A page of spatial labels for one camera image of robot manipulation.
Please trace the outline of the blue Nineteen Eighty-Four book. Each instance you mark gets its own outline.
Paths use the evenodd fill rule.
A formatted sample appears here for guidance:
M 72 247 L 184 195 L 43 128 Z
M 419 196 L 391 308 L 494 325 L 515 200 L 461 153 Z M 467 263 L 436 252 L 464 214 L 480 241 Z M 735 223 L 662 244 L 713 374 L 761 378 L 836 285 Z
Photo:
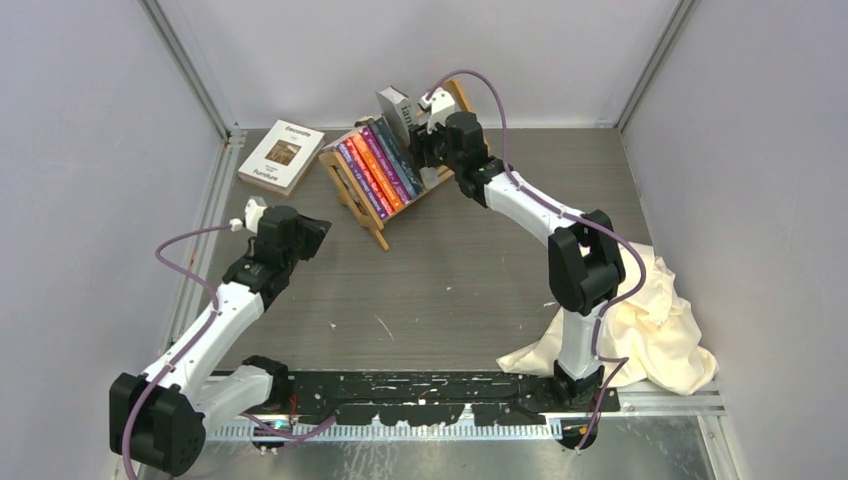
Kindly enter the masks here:
M 388 180 L 391 185 L 394 196 L 399 199 L 402 205 L 406 205 L 411 202 L 412 197 L 409 195 L 407 189 L 403 185 L 403 182 L 399 178 L 395 169 L 393 168 L 391 162 L 387 154 L 385 153 L 378 136 L 375 134 L 374 130 L 370 125 L 366 125 L 362 130 L 362 135 L 371 148 L 373 155 L 375 156 L 377 163 L 381 167 L 383 171 L 383 175 Z

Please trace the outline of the floral Louisa May Alcott book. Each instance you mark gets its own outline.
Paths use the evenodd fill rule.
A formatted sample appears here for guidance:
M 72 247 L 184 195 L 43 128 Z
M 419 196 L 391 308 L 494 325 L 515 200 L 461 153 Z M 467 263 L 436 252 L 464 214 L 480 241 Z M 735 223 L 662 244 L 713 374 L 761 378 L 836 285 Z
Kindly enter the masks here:
M 416 174 L 413 172 L 406 157 L 401 151 L 401 145 L 393 134 L 384 117 L 378 117 L 368 121 L 369 128 L 376 135 L 387 158 L 392 163 L 400 181 L 404 185 L 408 196 L 415 200 L 422 193 L 423 187 Z

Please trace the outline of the stack of grey magazines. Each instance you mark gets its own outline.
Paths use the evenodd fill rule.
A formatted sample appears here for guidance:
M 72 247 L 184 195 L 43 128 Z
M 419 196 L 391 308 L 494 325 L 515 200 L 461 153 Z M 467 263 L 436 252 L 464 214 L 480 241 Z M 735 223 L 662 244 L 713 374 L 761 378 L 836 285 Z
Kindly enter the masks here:
M 421 169 L 410 153 L 411 127 L 418 125 L 418 105 L 405 93 L 393 86 L 388 86 L 376 92 L 377 101 L 392 132 L 400 142 L 402 156 L 411 173 L 423 190 L 431 190 L 438 186 L 438 172 L 434 168 Z

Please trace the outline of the red Treehouse book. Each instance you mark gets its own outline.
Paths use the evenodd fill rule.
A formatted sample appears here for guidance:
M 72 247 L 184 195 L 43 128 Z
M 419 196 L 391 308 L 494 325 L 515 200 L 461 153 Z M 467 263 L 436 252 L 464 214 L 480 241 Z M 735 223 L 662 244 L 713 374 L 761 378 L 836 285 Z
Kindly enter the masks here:
M 348 168 L 354 175 L 360 188 L 375 209 L 378 218 L 385 220 L 393 212 L 391 205 L 380 190 L 364 160 L 351 140 L 343 140 L 337 150 L 342 154 Z

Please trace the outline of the orange 78-Storey Treehouse book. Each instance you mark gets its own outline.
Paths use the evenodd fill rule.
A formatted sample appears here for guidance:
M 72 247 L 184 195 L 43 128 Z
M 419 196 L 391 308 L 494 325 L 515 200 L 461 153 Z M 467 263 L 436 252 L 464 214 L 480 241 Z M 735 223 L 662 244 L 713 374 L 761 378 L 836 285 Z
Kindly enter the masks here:
M 383 175 L 383 171 L 377 163 L 377 160 L 373 155 L 373 152 L 369 147 L 368 143 L 366 142 L 365 138 L 363 137 L 362 133 L 355 133 L 352 136 L 352 141 L 355 147 L 357 148 L 360 156 L 362 157 L 363 161 L 365 162 L 371 176 L 378 185 L 381 198 L 384 199 L 385 203 L 387 204 L 387 213 L 389 216 L 391 216 L 395 213 L 396 210 L 398 210 L 402 206 L 401 202 L 397 197 L 394 196 L 394 191 L 391 185 L 389 184 L 386 177 Z

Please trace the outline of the magenta paperback book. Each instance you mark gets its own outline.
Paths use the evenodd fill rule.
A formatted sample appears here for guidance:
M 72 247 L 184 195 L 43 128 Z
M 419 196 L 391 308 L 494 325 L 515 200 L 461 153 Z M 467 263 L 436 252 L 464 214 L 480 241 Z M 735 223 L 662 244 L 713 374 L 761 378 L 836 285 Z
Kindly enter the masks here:
M 362 127 L 359 130 L 359 135 L 370 151 L 367 154 L 369 167 L 374 171 L 373 175 L 392 209 L 394 211 L 402 209 L 410 197 L 400 181 L 398 174 L 390 164 L 388 156 L 380 145 L 379 140 L 368 126 Z

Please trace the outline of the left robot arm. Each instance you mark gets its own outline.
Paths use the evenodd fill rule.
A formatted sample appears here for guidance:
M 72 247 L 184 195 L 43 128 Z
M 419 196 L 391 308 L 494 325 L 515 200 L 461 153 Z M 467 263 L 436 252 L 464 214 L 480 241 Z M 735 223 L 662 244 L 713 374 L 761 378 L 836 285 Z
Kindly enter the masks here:
M 192 232 L 156 249 L 156 259 L 197 282 L 209 302 L 157 360 L 139 374 L 120 374 L 110 386 L 109 443 L 127 478 L 137 478 L 140 466 L 181 476 L 199 458 L 207 436 L 235 417 L 259 406 L 277 413 L 290 405 L 289 369 L 267 357 L 248 358 L 214 384 L 208 379 L 235 341 L 289 286 L 296 266 L 316 256 L 331 226 L 292 207 L 251 198 L 241 217 L 202 230 L 251 234 L 246 252 L 218 286 L 163 254 L 193 237 Z

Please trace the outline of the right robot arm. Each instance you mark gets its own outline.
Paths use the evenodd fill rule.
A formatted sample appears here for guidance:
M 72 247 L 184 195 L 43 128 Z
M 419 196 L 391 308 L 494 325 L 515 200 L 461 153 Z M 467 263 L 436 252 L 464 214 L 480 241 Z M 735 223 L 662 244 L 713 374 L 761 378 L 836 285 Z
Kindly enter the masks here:
M 626 277 L 610 218 L 582 213 L 527 183 L 492 155 L 475 114 L 455 112 L 434 127 L 409 128 L 415 166 L 446 167 L 461 192 L 531 233 L 547 248 L 548 284 L 563 311 L 562 344 L 553 362 L 558 403 L 582 409 L 603 384 L 597 352 L 609 301 Z

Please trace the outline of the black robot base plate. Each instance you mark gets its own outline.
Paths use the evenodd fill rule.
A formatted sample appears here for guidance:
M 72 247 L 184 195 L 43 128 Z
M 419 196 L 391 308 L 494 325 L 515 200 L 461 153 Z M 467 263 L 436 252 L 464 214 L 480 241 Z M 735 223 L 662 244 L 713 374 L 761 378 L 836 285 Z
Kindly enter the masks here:
M 379 421 L 412 427 L 449 426 L 470 412 L 476 426 L 539 425 L 549 414 L 603 413 L 620 408 L 614 389 L 598 385 L 571 396 L 560 377 L 500 371 L 290 370 L 249 414 L 292 417 L 317 425 Z

